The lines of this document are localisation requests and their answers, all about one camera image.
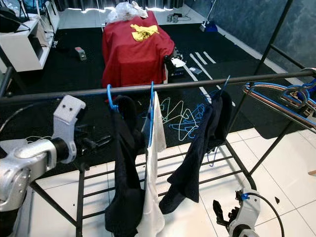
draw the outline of white stripe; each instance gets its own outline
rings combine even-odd
[[[193,54],[190,53],[190,57],[198,64],[199,68],[201,68],[201,70],[211,79],[213,80],[213,78],[210,76],[210,74],[208,74],[208,72],[205,70],[205,68],[201,65],[201,63],[199,63],[199,61],[193,56]]]
[[[198,52],[196,52],[196,55],[202,61],[204,65],[207,65],[207,62],[202,58],[202,56]]]
[[[212,63],[216,63],[208,54],[207,54],[207,52],[203,52],[204,53],[204,55],[212,62]]]
[[[187,67],[187,65],[184,65],[183,68],[187,71],[187,73],[191,76],[191,78],[194,81],[198,81],[198,79],[196,78],[196,76],[193,75],[193,73],[190,71],[190,69]],[[199,89],[202,91],[203,95],[207,98],[209,103],[212,103],[212,99],[210,97],[210,95],[206,92],[206,90],[204,89],[204,87],[199,87]]]

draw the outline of clothes drying rack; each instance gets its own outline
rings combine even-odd
[[[309,70],[302,70],[300,72],[295,73],[284,73],[284,74],[269,74],[269,75],[259,75],[259,76],[248,76],[248,77],[238,77],[238,78],[230,78],[228,81],[229,84],[245,84],[247,82],[258,82],[263,80],[273,80],[273,79],[285,79],[285,78],[293,78],[293,77],[308,77],[308,76],[316,76],[315,69],[309,69]],[[196,88],[201,86],[215,86],[215,85],[221,85],[226,82],[226,79],[217,79],[217,80],[204,80],[204,81],[195,81],[195,82],[182,82],[182,83],[171,83],[171,84],[157,84],[154,85],[154,91],[166,91],[166,90],[176,90],[176,89],[184,89],[184,88]],[[149,92],[151,90],[150,85],[144,85],[144,86],[129,86],[129,87],[119,87],[119,88],[113,88],[111,89],[112,95],[118,95],[118,94],[131,94],[131,93],[141,93],[141,92]],[[6,106],[10,104],[16,104],[16,103],[25,103],[25,102],[35,102],[35,101],[43,101],[43,100],[51,100],[56,98],[62,98],[65,95],[70,94],[72,96],[77,97],[83,97],[83,96],[95,96],[95,95],[106,95],[107,90],[106,89],[93,89],[93,90],[81,90],[81,91],[68,91],[68,92],[53,92],[53,93],[41,93],[41,94],[29,94],[29,95],[18,95],[13,97],[0,97],[0,105]],[[234,117],[232,119],[230,128],[232,127],[233,123],[236,120],[236,117],[238,116],[238,113],[244,103],[244,99],[240,102],[239,106],[237,107],[236,113],[234,114]],[[257,162],[257,164],[248,171],[236,152],[231,147],[230,143],[228,141],[225,142],[224,145],[228,148],[230,152],[230,156],[215,159],[212,161],[204,162],[202,165],[207,164],[213,164],[219,161],[228,160],[228,159],[234,159],[239,166],[239,170],[233,171],[218,177],[214,177],[207,180],[202,180],[199,183],[207,183],[214,180],[218,180],[224,177],[228,177],[231,175],[243,173],[246,177],[246,179],[249,181],[250,186],[252,189],[256,190],[256,184],[251,177],[253,172],[258,168],[258,166],[264,161],[264,159],[269,155],[269,153],[274,149],[274,147],[280,142],[282,137],[286,134],[288,128],[291,126],[293,122],[291,121],[286,128],[281,132],[281,134],[278,136],[278,138],[273,142],[273,144],[267,149],[265,154],[260,158],[260,160]],[[168,157],[159,158],[158,161],[185,155],[186,153],[180,153]],[[136,166],[145,165],[146,163],[139,163]],[[83,215],[83,200],[84,198],[94,196],[97,194],[101,194],[104,192],[109,192],[111,190],[114,190],[115,187],[110,187],[104,190],[99,190],[93,193],[84,194],[84,181],[87,179],[92,179],[101,175],[107,175],[110,173],[113,173],[114,170],[102,172],[99,174],[94,174],[90,176],[85,176],[85,171],[89,169],[88,164],[82,163],[79,167],[79,189],[78,189],[78,202],[77,202],[77,219],[74,220],[51,196],[48,195],[48,193],[42,189],[36,181],[32,182],[30,186],[33,188],[35,192],[37,192],[44,200],[46,200],[55,210],[57,210],[62,216],[64,216],[70,223],[72,223],[76,227],[76,236],[81,237],[82,236],[82,221],[83,219],[87,219],[93,216],[104,214],[104,210],[100,210],[96,213],[91,213],[88,215]],[[158,174],[158,177],[166,176],[172,174],[174,171]]]

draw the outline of blue clothes hanger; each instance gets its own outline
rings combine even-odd
[[[151,87],[151,98],[150,98],[150,133],[149,133],[149,142],[148,147],[152,145],[153,139],[153,128],[154,128],[154,82],[152,81]]]
[[[111,84],[108,84],[108,86],[107,86],[107,94],[108,94],[108,99],[109,99],[109,105],[110,105],[111,110],[119,112],[118,105],[114,105],[113,102],[112,102],[111,87],[112,87]]]

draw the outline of black carpet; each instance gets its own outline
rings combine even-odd
[[[203,55],[206,51],[217,63],[204,65],[205,69],[213,79],[232,77],[250,76],[253,74],[258,60],[247,54],[245,51],[234,45],[219,33],[203,33],[199,29],[199,24],[185,25],[165,25],[162,28],[171,36],[178,49],[183,53],[184,60],[187,61],[188,67],[196,67],[197,64],[190,57],[190,53],[199,52]],[[64,29],[58,30],[56,40],[58,47],[52,48],[45,67],[41,71],[23,72],[21,77],[27,85],[28,93],[45,93],[56,91],[70,91],[82,89],[94,89],[101,87],[101,78],[104,70],[104,61],[101,48],[102,31],[100,28],[84,29]],[[86,61],[80,61],[74,48],[80,46],[87,55]],[[263,66],[260,74],[274,73],[270,68]],[[197,76],[198,80],[209,80],[201,73]],[[169,83],[192,81],[192,78],[186,74],[182,78],[170,79]],[[275,80],[275,83],[288,85],[285,80]],[[229,85],[226,90],[230,93],[232,100],[237,105],[242,97],[242,85]],[[206,91],[212,92],[216,87],[205,87]],[[12,85],[10,90],[14,94],[19,94],[19,90]],[[142,127],[144,119],[142,116],[146,113],[149,105],[149,94],[133,94],[139,114],[138,126]],[[109,111],[106,103],[106,97],[82,97],[87,104],[87,111],[83,118],[77,122],[80,124],[89,124],[94,126],[90,138],[97,140],[105,135],[112,134],[112,126],[109,119]],[[173,110],[169,114],[168,120],[164,124],[164,131],[168,147],[176,146],[191,142],[194,138],[195,131],[190,132],[190,122],[194,120],[198,124],[200,110],[205,104],[205,96],[202,95],[198,88],[179,89],[168,92],[160,92],[159,100],[162,104],[162,115],[166,116],[167,111]],[[52,134],[52,114],[58,105],[58,101],[46,102],[23,111],[15,117],[5,127],[0,134],[0,140],[26,138],[29,136],[48,136]],[[0,121],[3,122],[19,106],[2,107],[2,116]],[[179,115],[188,116],[186,121],[181,121]],[[260,104],[252,98],[248,98],[233,126],[233,131],[244,130],[255,127],[264,138],[276,137],[279,132],[288,123],[288,119],[277,114],[266,106]],[[291,131],[301,129],[294,127]],[[104,149],[80,157],[75,163],[58,164],[57,168],[46,173],[45,176],[51,176],[59,173],[75,170],[75,165],[82,161],[90,165],[97,165],[112,160],[113,154],[111,144]]]

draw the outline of white cloth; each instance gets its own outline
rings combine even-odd
[[[146,119],[143,129],[148,126]],[[158,193],[156,190],[158,152],[166,148],[162,115],[157,92],[154,102],[154,127],[152,144],[147,148],[145,202],[142,220],[137,227],[139,237],[155,237],[164,227],[164,217],[159,208]]]

